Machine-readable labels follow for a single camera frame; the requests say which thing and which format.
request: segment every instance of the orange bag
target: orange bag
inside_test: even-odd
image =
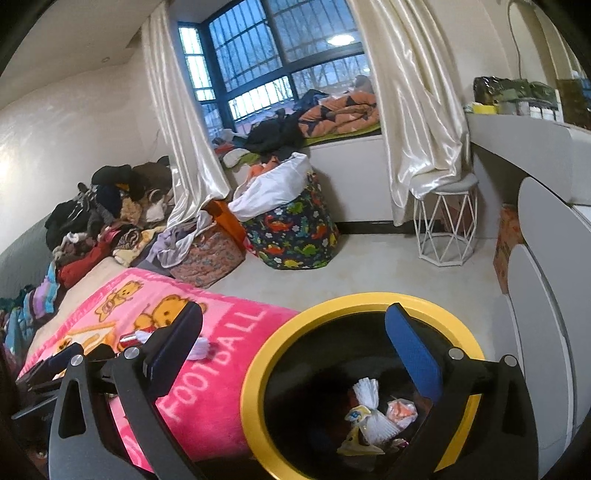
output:
[[[219,226],[221,226],[234,239],[238,247],[244,250],[244,239],[246,231],[238,219],[228,208],[228,204],[221,200],[212,200],[207,204],[204,210],[213,217]]]

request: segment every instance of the dinosaur print basket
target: dinosaur print basket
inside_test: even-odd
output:
[[[243,225],[257,256],[278,270],[325,267],[339,238],[314,173],[308,173],[306,188],[295,200]]]

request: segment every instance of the metal screw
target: metal screw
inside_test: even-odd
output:
[[[464,352],[462,352],[459,348],[451,348],[447,354],[454,360],[461,360],[464,358]]]
[[[127,360],[131,360],[139,355],[139,348],[136,346],[128,348],[123,355]]]
[[[70,360],[70,363],[74,367],[77,367],[78,365],[80,365],[82,363],[82,360],[84,360],[84,357],[82,355],[74,355],[72,357],[72,360]]]
[[[517,359],[513,355],[507,355],[505,357],[505,363],[507,365],[509,365],[510,367],[516,367],[517,366]]]

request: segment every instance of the pink blanket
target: pink blanket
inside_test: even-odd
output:
[[[171,278],[127,269],[87,299],[27,362],[22,372],[72,342],[85,352],[99,343],[121,351],[119,338],[137,328],[170,324],[192,300],[201,305],[202,336],[212,348],[203,361],[185,362],[170,394],[156,403],[192,460],[248,451],[240,421],[246,371],[262,344],[297,312],[208,293]],[[134,464],[150,469],[118,399],[111,409]]]

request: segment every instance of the beige bed sheet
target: beige bed sheet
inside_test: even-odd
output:
[[[90,297],[94,292],[101,288],[105,283],[113,280],[117,275],[126,270],[119,265],[113,257],[107,257],[95,268],[86,274],[86,276],[66,292],[62,300],[57,315],[41,327],[35,334],[33,343],[27,353],[29,356],[36,352],[39,347],[49,340],[64,324],[68,317]]]

